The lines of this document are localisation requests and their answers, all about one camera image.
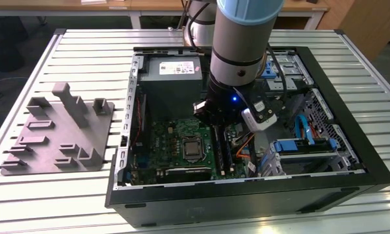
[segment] blue plastic clip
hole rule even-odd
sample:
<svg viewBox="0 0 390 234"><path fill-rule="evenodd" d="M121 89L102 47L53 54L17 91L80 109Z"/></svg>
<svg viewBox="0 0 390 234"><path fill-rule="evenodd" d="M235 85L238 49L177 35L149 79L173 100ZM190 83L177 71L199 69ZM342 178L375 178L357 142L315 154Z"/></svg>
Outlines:
<svg viewBox="0 0 390 234"><path fill-rule="evenodd" d="M267 155L265 155L262 158L261 158L261 162L259 162L259 166L258 166L258 170L261 170L262 166L265 165L265 162L267 161Z"/></svg>
<svg viewBox="0 0 390 234"><path fill-rule="evenodd" d="M294 143L294 140L279 140L281 149L283 151L295 151L298 150L297 143Z"/></svg>
<svg viewBox="0 0 390 234"><path fill-rule="evenodd" d="M281 145L279 145L279 142L274 142L274 149L275 149L275 152L279 152L281 151Z"/></svg>
<svg viewBox="0 0 390 234"><path fill-rule="evenodd" d="M331 145L333 150L335 150L338 148L337 141L331 138L329 141L330 141L330 145Z"/></svg>
<svg viewBox="0 0 390 234"><path fill-rule="evenodd" d="M265 71L261 74L261 77L263 79L274 79L277 77L277 74L275 74L275 72L273 71L273 68L271 68L271 62L266 62L266 68L265 68Z"/></svg>

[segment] table leg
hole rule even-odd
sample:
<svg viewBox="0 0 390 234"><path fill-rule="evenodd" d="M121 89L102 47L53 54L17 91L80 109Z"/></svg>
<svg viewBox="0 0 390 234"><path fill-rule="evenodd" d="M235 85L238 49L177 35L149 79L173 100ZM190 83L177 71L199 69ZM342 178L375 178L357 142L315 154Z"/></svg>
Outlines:
<svg viewBox="0 0 390 234"><path fill-rule="evenodd" d="M323 11L313 12L311 17L307 20L305 30L315 30L323 16Z"/></svg>
<svg viewBox="0 0 390 234"><path fill-rule="evenodd" d="M40 22L40 25L46 25L46 17L44 17L44 16L36 16L36 18L37 18L37 20L38 20L38 22Z"/></svg>
<svg viewBox="0 0 390 234"><path fill-rule="evenodd" d="M140 11L130 11L130 20L132 20L133 29L141 29L140 17L141 17Z"/></svg>

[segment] slotted aluminum surface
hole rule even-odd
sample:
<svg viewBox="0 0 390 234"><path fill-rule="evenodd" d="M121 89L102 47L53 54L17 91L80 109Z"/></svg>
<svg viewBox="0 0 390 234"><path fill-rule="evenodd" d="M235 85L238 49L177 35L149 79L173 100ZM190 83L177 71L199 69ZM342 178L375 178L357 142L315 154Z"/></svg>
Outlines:
<svg viewBox="0 0 390 234"><path fill-rule="evenodd" d="M307 46L390 169L390 87L347 38L333 31L271 33L273 46ZM54 36L0 130L0 163L28 117L29 97L50 93L54 82L69 82L85 101L114 102L108 146L117 146L134 46L180 46L182 33L168 30L68 30ZM110 162L114 149L105 160ZM110 163L88 173L0 175L0 233L122 233L134 231L104 207ZM162 226L185 233L366 233L390 232L390 187L349 200L323 213Z"/></svg>

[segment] dark floor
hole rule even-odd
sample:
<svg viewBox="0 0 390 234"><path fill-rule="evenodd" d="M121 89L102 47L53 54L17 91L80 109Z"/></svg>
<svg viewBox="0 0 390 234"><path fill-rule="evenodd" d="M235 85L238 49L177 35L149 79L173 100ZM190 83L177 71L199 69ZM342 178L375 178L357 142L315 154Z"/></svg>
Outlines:
<svg viewBox="0 0 390 234"><path fill-rule="evenodd" d="M21 17L29 33L29 39L18 43L17 47L25 59L25 65L14 72L1 73L0 79L18 77L0 82L0 126L17 99L36 63L45 50L53 31L57 28L69 29L130 29L128 17L48 17L48 24L41 26L36 17ZM178 17L142 17L142 28L166 28L177 25ZM390 45L386 46L381 55L373 62L375 68L390 83Z"/></svg>

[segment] green circuit board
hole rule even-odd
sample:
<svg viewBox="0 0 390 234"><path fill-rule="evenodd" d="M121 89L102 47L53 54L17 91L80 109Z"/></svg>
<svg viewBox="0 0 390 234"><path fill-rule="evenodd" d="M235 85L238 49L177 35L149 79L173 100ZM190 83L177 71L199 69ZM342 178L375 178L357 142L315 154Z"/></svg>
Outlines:
<svg viewBox="0 0 390 234"><path fill-rule="evenodd" d="M156 169L181 167L207 167L211 169L211 180L243 178L245 166L235 164L234 172L221 175L217 173L210 128L195 119L180 119L174 121L154 121L150 129L150 153L138 156L134 160L140 167L140 183L156 184ZM184 157L184 142L187 139L201 141L202 158L186 160Z"/></svg>

